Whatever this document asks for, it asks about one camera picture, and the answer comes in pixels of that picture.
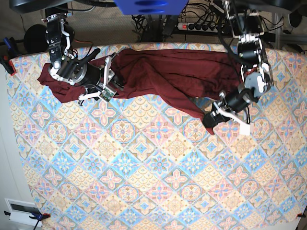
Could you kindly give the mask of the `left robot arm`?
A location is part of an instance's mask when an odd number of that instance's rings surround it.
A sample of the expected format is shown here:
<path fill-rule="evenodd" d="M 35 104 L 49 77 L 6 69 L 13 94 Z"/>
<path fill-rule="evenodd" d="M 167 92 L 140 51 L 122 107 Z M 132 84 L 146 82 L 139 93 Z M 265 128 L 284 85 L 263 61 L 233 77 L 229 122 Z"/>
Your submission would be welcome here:
<path fill-rule="evenodd" d="M 214 128 L 221 122 L 234 120 L 241 125 L 250 124 L 248 106 L 259 101 L 273 85 L 271 67 L 261 36 L 265 29 L 259 11 L 292 12 L 300 0 L 224 0 L 224 13 L 218 20 L 218 36 L 228 54 L 242 66 L 242 83 L 231 93 L 220 92 L 220 99 L 213 102 L 211 112 L 202 123 L 205 128 Z M 228 22 L 233 37 L 238 39 L 234 53 L 222 37 L 222 22 Z"/>

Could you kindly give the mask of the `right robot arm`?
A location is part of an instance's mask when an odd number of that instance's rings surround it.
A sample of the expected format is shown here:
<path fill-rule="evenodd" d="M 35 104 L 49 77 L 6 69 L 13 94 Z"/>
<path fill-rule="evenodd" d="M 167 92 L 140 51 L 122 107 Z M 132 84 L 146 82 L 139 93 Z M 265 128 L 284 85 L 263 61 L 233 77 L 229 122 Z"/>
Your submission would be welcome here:
<path fill-rule="evenodd" d="M 90 64 L 100 49 L 96 48 L 82 59 L 73 54 L 71 44 L 74 31 L 69 27 L 67 17 L 73 12 L 66 0 L 11 0 L 9 6 L 20 14 L 44 11 L 41 21 L 47 24 L 45 31 L 50 58 L 49 74 L 57 82 L 64 82 L 71 87 L 83 87 L 85 92 L 78 97 L 78 104 L 94 98 L 109 102 L 124 89 L 123 79 L 112 69 L 111 63 L 116 56 L 107 56 L 102 67 Z"/>

